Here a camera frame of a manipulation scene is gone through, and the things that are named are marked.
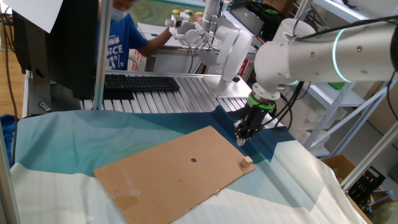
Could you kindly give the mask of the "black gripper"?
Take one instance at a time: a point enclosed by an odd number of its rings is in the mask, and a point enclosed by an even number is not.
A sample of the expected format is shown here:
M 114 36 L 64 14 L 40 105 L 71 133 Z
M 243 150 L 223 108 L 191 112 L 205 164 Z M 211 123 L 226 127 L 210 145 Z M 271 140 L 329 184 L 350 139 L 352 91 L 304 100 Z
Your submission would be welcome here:
M 271 109 L 264 109 L 256 105 L 246 105 L 244 107 L 242 121 L 234 123 L 237 145 L 243 146 L 246 141 L 253 138 L 259 132 L 257 129 L 260 129 L 265 116 L 270 112 L 270 110 Z M 244 138 L 242 137 L 242 131 L 246 132 Z

